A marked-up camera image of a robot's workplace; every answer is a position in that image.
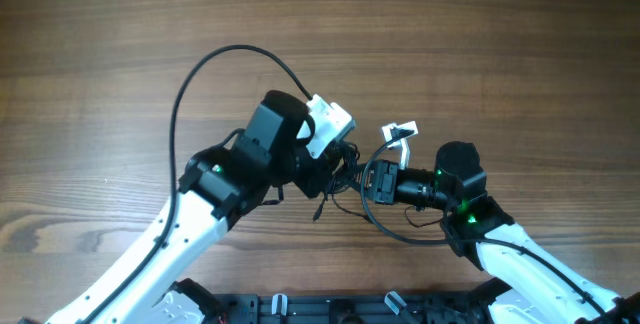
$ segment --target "wooden surface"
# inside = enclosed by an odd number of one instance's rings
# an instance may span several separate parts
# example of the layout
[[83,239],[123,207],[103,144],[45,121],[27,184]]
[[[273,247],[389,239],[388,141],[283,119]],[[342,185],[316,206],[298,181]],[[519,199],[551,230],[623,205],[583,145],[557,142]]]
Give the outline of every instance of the wooden surface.
[[[379,127],[416,120],[412,165],[474,142],[488,190],[591,280],[640,289],[638,0],[0,0],[0,322],[46,318],[132,243],[168,195],[174,95],[208,51],[275,52],[340,103],[368,157]],[[180,111],[179,167],[295,85],[225,54]],[[381,293],[486,280],[447,247],[410,247],[292,186],[185,276],[212,292]],[[361,210],[357,198],[340,197]],[[400,208],[376,208],[406,235]],[[429,220],[432,213],[416,214]]]

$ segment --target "table top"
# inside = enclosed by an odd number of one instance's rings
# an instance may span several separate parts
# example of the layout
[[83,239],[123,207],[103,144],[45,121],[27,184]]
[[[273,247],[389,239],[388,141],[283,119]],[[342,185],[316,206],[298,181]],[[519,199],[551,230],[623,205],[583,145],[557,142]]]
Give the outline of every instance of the table top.
[[[411,165],[473,142],[489,193],[545,249],[622,295],[640,287],[637,0],[0,0],[0,323],[47,318],[146,228],[169,192],[174,96],[206,53],[253,44],[350,112],[364,158],[380,126],[415,120]],[[198,74],[178,167],[244,127],[268,59],[227,53]],[[396,159],[397,153],[388,158]],[[294,186],[243,218],[185,273],[216,293],[470,289],[448,247],[412,247]],[[361,211],[354,193],[340,202]],[[375,207],[414,229],[404,206]],[[437,213],[415,213],[428,221]]]

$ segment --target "wooden table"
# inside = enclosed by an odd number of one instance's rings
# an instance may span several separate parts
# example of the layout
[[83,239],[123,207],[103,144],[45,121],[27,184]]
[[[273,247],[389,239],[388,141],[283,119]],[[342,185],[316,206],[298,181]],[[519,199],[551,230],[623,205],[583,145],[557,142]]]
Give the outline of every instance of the wooden table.
[[[273,51],[307,88],[379,127],[416,120],[412,165],[476,144],[488,190],[591,280],[640,288],[638,0],[0,0],[0,322],[47,318],[93,283],[168,195],[171,105],[220,46]],[[280,68],[229,53],[189,89],[178,165],[246,125]],[[212,292],[382,293],[486,280],[448,247],[410,247],[295,187],[184,274]],[[340,196],[362,210],[353,194]],[[375,208],[405,235],[404,207]],[[416,214],[430,220],[435,213]]]

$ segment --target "robotic arm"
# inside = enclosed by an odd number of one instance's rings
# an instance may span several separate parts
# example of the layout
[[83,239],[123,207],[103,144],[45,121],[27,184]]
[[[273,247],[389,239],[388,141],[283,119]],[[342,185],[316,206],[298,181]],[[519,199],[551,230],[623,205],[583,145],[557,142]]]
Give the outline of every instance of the robotic arm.
[[[232,133],[237,137],[231,149],[222,143],[189,161],[179,180],[173,220],[169,222],[169,201],[95,284],[46,323],[88,323],[86,318],[136,270],[166,226],[170,232],[160,250],[90,322],[205,322],[202,308],[186,293],[171,290],[172,283],[242,216],[260,205],[279,202],[263,201],[270,187],[279,188],[279,200],[282,186],[290,182],[308,198],[326,195],[346,159],[343,140],[354,127],[346,111],[317,95],[305,105],[283,92],[267,93],[247,128]],[[400,126],[385,134],[404,140],[401,147],[408,151],[406,138],[413,131]],[[623,300],[582,278],[536,245],[488,196],[486,173],[473,144],[444,145],[433,172],[407,167],[408,158],[407,152],[401,164],[371,160],[370,176],[367,170],[362,174],[362,165],[351,166],[350,185],[359,190],[366,182],[366,189],[359,191],[378,204],[407,203],[443,211],[446,241],[442,243],[501,280],[470,296],[469,313],[478,322],[637,322],[637,295]],[[368,220],[376,223],[372,216]]]

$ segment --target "wood grain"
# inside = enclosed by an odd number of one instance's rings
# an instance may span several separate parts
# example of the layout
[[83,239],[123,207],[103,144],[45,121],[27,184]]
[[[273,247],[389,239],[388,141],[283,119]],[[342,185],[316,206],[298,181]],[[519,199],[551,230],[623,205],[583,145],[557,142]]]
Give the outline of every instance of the wood grain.
[[[379,127],[417,120],[412,164],[471,141],[502,207],[552,254],[628,295],[640,272],[638,0],[0,0],[0,323],[46,318],[147,226],[168,194],[174,95],[207,52],[248,43],[339,102],[364,156]],[[267,59],[205,67],[180,111],[179,166],[244,126]],[[357,197],[340,198],[361,210]],[[468,289],[487,279],[294,187],[185,273],[213,292]],[[376,208],[416,237],[404,208]],[[428,220],[432,213],[414,220]]]

